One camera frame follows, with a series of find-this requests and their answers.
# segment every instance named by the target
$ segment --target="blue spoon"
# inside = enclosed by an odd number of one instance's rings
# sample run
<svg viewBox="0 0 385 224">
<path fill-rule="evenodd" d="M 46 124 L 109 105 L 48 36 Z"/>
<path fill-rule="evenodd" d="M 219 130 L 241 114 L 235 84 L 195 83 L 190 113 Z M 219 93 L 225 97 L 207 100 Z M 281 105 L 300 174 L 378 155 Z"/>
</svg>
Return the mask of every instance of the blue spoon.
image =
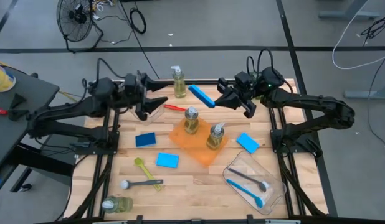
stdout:
<svg viewBox="0 0 385 224">
<path fill-rule="evenodd" d="M 227 181 L 227 183 L 233 185 L 234 187 L 237 187 L 238 189 L 240 189 L 243 192 L 247 193 L 249 196 L 253 197 L 255 199 L 256 206 L 258 206 L 259 208 L 263 207 L 263 201 L 262 201 L 262 199 L 260 197 L 254 195 L 252 192 L 250 192 L 249 190 L 241 187 L 241 185 L 235 183 L 234 181 L 232 181 L 230 179 L 227 179 L 226 181 Z"/>
</svg>

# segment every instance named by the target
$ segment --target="concrete floor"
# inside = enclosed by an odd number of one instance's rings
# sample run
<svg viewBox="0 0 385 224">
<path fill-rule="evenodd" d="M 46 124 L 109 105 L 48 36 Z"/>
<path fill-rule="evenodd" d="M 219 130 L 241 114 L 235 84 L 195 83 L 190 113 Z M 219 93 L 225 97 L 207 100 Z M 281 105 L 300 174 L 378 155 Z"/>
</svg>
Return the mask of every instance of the concrete floor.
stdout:
<svg viewBox="0 0 385 224">
<path fill-rule="evenodd" d="M 295 46 L 334 46 L 348 22 L 320 20 L 319 10 L 344 9 L 349 1 L 282 1 Z M 10 1 L 0 1 L 0 20 Z M 133 3 L 125 3 L 126 10 Z M 177 46 L 287 46 L 276 2 L 273 0 L 159 0 L 139 2 L 147 21 L 147 33 L 139 35 L 144 47 Z M 0 33 L 0 49 L 63 49 L 64 40 L 57 28 L 57 1 L 18 0 Z M 385 15 L 385 0 L 371 1 L 365 10 Z M 117 7 L 105 7 L 104 15 L 119 15 Z M 364 38 L 359 34 L 372 22 L 353 22 L 341 46 L 358 46 Z M 98 22 L 105 40 L 124 39 L 130 28 L 116 18 Z M 88 47 L 97 35 L 90 35 L 72 47 Z M 385 30 L 369 45 L 385 45 Z M 118 45 L 100 43 L 98 47 L 138 47 L 132 36 Z M 232 78 L 245 70 L 245 58 L 257 57 L 251 51 L 147 52 L 161 78 L 171 78 L 170 66 L 180 65 L 188 78 Z M 288 51 L 274 51 L 275 67 L 286 78 L 295 78 Z M 337 52 L 337 64 L 347 67 L 376 60 L 385 52 Z M 343 99 L 344 90 L 367 90 L 380 63 L 355 70 L 339 70 L 333 66 L 331 52 L 297 52 L 308 94 Z M 137 69 L 153 75 L 141 52 L 0 54 L 0 60 L 27 73 L 55 83 L 63 91 L 81 94 L 79 80 L 95 78 L 97 58 L 107 60 L 119 74 Z M 262 65 L 269 60 L 264 57 Z M 114 78 L 106 68 L 101 75 Z M 385 64 L 374 89 L 385 85 Z M 53 105 L 65 103 L 57 96 Z M 367 124 L 367 101 L 344 100 L 356 111 L 351 129 L 319 132 L 320 143 L 336 209 L 340 217 L 385 219 L 385 146 L 370 132 Z M 83 119 L 69 122 L 82 124 Z M 385 139 L 385 101 L 371 102 L 374 130 Z M 48 222 L 57 218 L 67 198 L 69 186 L 33 172 L 28 183 L 30 192 L 12 194 L 9 188 L 22 169 L 18 169 L 0 191 L 0 220 L 6 223 Z"/>
</svg>

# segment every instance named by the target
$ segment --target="electric fan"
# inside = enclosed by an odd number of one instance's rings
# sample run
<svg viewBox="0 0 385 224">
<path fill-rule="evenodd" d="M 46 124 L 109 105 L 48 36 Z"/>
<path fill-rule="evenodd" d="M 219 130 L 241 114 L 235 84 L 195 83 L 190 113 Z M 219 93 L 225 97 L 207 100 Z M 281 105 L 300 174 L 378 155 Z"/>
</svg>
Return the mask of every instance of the electric fan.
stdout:
<svg viewBox="0 0 385 224">
<path fill-rule="evenodd" d="M 67 45 L 67 50 L 73 53 L 87 52 L 95 48 L 103 36 L 103 31 L 92 19 L 92 0 L 59 0 L 57 5 L 57 24 Z M 95 26 L 100 35 L 89 49 L 70 50 L 68 41 L 79 42 L 84 40 L 90 33 L 92 26 Z"/>
</svg>

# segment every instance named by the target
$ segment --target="wooden tabletop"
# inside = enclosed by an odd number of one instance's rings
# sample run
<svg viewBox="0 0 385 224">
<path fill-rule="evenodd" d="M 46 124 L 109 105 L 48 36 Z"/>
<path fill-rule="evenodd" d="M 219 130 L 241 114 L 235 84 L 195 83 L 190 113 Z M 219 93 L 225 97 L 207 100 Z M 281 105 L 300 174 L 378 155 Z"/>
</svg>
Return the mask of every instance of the wooden tabletop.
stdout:
<svg viewBox="0 0 385 224">
<path fill-rule="evenodd" d="M 296 92 L 293 80 L 288 80 Z M 199 86 L 212 99 L 217 99 L 221 94 L 215 85 Z M 229 142 L 219 153 L 212 165 L 204 167 L 182 149 L 178 148 L 168 137 L 183 118 L 184 113 L 165 109 L 165 112 L 147 126 L 142 125 L 131 114 L 120 116 L 119 124 L 120 142 L 118 153 L 114 157 L 108 195 L 131 197 L 133 209 L 128 213 L 105 214 L 106 220 L 135 220 L 137 215 L 143 215 L 145 220 L 185 220 L 192 218 L 201 219 L 244 219 L 247 214 L 254 218 L 287 218 L 287 209 L 284 197 L 274 207 L 269 215 L 262 215 L 245 203 L 239 195 L 229 187 L 223 176 L 224 168 L 233 161 L 243 149 L 236 142 L 237 137 L 246 132 L 260 144 L 260 148 L 252 157 L 267 169 L 276 179 L 280 180 L 276 154 L 273 153 L 269 131 L 271 123 L 268 109 L 259 101 L 253 118 L 247 119 L 242 108 L 232 110 L 229 108 L 208 108 L 192 93 L 187 97 L 177 99 L 174 97 L 173 87 L 169 86 L 149 96 L 167 96 L 167 104 L 187 108 L 194 106 L 199 111 L 199 116 L 208 123 L 216 124 L 226 122 L 225 133 Z M 288 123 L 301 123 L 304 121 L 303 112 L 297 108 L 284 108 Z M 92 128 L 102 125 L 102 119 L 87 118 L 85 126 Z M 135 136 L 144 133 L 156 133 L 157 144 L 144 148 L 136 148 Z M 179 155 L 177 169 L 159 167 L 155 165 L 159 152 L 168 152 Z M 145 166 L 156 179 L 163 179 L 162 190 L 157 192 L 153 186 L 135 186 L 128 190 L 120 188 L 122 180 L 132 182 L 147 180 L 143 171 L 134 163 L 135 158 L 144 160 Z M 327 212 L 323 189 L 320 183 L 317 167 L 313 156 L 309 153 L 294 154 L 300 185 L 310 199 L 322 211 Z M 65 217 L 73 214 L 82 203 L 91 189 L 96 156 L 89 156 L 75 169 L 73 176 L 72 195 L 65 211 Z M 290 187 L 294 212 L 297 213 L 295 192 Z M 95 214 L 98 215 L 101 203 L 101 191 L 97 194 Z"/>
</svg>

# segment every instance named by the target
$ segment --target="yellow utensil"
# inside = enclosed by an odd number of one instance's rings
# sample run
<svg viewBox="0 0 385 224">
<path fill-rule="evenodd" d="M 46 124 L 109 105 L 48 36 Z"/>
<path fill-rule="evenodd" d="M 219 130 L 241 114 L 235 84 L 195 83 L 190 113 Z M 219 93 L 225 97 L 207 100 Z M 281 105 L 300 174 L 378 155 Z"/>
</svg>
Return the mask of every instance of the yellow utensil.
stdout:
<svg viewBox="0 0 385 224">
<path fill-rule="evenodd" d="M 145 173 L 145 175 L 150 179 L 150 180 L 155 180 L 155 178 L 150 174 L 150 172 L 148 171 L 148 169 L 144 166 L 144 162 L 142 159 L 140 159 L 139 157 L 137 157 L 135 159 L 135 164 L 136 166 L 139 166 L 143 172 Z M 157 191 L 160 191 L 162 188 L 161 186 L 159 186 L 158 184 L 155 184 L 154 185 L 154 188 L 157 190 Z"/>
</svg>

